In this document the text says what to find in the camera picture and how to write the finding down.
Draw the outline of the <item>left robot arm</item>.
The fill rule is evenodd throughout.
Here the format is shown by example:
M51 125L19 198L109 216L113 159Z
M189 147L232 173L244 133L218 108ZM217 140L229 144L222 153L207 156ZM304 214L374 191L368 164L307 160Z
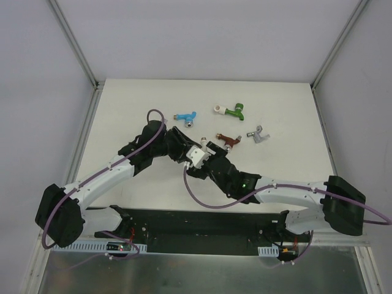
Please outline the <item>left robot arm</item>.
M180 164L189 160L188 154L193 148L200 147L201 144L192 141L177 127L168 129L160 121L152 120L101 170L64 187L48 186L35 222L59 247L72 244L83 234L99 231L109 231L115 238L123 238L130 225L119 208L99 209L89 216L86 210L90 204L151 166L154 158L168 156Z

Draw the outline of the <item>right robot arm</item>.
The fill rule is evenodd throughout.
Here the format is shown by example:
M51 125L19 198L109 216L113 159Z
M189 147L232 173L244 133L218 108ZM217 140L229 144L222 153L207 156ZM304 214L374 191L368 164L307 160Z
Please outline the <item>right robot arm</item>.
M366 197L340 176L327 181L280 181L259 174L239 171L227 153L213 143L213 149L193 145L186 153L190 162L187 175L209 178L228 198L248 204L284 204L299 206L299 211L283 211L276 225L276 236L290 241L296 235L318 229L333 229L349 235L363 233Z

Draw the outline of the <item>brown faucet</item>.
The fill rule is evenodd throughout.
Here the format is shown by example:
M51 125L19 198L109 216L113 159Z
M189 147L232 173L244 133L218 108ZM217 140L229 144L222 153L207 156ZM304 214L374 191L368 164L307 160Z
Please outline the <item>brown faucet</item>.
M224 149L229 153L232 148L241 142L242 136L237 136L236 138L227 137L223 134L216 134L218 140L224 141Z

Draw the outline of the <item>blue faucet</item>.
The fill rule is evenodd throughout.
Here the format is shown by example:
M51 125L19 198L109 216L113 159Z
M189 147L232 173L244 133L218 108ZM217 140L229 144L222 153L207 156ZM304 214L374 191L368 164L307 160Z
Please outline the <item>blue faucet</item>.
M197 112L193 111L192 113L176 114L173 116L173 119L176 121L183 120L185 127L191 128L194 126L194 119L195 119L196 115L197 115Z

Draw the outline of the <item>grey faucet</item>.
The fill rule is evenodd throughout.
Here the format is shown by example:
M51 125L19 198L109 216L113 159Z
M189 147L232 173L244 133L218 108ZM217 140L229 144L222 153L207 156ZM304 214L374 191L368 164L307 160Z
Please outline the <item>grey faucet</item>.
M263 142L263 141L265 141L265 140L267 140L267 139L270 138L270 135L269 135L269 134L262 135L262 131L263 131L263 127L262 127L261 125L258 125L258 126L256 127L256 130L255 130L255 131L248 132L248 133L246 134L246 136L247 136L248 138L249 138L249 137L252 137L252 138L254 139L254 142L255 142L256 144L258 144L258 143L261 143L261 142Z

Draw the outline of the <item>green faucet with white fitting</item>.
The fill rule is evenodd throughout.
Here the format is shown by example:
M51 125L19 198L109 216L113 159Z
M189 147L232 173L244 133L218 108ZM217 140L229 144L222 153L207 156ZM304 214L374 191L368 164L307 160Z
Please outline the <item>green faucet with white fitting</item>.
M221 105L215 105L213 110L215 113L218 113L220 115L229 115L238 118L240 121L244 121L243 108L243 104L237 103L235 104L233 110L228 109L227 107L223 107Z

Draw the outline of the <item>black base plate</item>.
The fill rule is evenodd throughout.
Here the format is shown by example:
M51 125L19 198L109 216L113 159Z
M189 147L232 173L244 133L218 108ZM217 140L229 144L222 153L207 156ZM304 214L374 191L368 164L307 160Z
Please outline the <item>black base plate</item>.
M149 253L256 256L273 243L307 243L308 234L277 227L278 214L124 209L130 217L121 238L144 244Z

